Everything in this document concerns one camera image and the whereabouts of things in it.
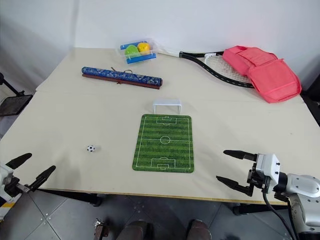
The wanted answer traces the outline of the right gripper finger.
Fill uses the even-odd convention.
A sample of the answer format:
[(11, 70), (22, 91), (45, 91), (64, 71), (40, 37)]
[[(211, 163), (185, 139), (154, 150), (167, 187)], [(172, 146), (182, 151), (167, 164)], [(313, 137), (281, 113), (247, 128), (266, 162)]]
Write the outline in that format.
[(247, 196), (251, 195), (251, 189), (249, 186), (239, 185), (237, 181), (222, 176), (216, 176), (216, 179), (233, 190), (246, 194)]
[(256, 162), (257, 158), (258, 158), (257, 154), (245, 152), (242, 150), (224, 150), (223, 153), (225, 155), (231, 156), (233, 158), (237, 158), (240, 160), (246, 159), (246, 160), (250, 160), (253, 162)]

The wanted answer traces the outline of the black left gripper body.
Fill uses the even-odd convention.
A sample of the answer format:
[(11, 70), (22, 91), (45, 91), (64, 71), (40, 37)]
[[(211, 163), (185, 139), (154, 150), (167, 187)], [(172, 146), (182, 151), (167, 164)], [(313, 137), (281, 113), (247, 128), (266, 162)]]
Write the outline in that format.
[(31, 189), (27, 185), (20, 184), (20, 179), (13, 176), (11, 182), (4, 186), (3, 199), (11, 201), (18, 194), (29, 193)]

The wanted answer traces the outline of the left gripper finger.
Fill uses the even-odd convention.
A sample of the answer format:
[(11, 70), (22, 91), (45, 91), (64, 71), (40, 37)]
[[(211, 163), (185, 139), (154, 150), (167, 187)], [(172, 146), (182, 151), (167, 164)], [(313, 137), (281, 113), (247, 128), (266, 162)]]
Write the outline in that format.
[(25, 163), (28, 159), (32, 157), (32, 153), (25, 153), (17, 158), (12, 159), (5, 165), (8, 166), (11, 169), (17, 169), (19, 166), (21, 166), (23, 163)]
[(52, 165), (45, 171), (43, 171), (41, 174), (39, 174), (35, 181), (29, 186), (30, 191), (34, 192), (37, 190), (43, 183), (45, 183), (50, 175), (55, 171), (56, 166)]

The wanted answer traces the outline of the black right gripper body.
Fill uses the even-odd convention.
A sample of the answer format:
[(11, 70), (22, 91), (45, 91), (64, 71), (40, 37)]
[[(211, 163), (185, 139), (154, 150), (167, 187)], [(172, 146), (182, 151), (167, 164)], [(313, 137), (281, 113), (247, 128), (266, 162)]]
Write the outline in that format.
[(261, 189), (262, 193), (267, 194), (270, 187), (271, 178), (258, 170), (257, 163), (248, 172), (247, 183), (249, 184), (247, 195), (253, 195), (254, 187)]

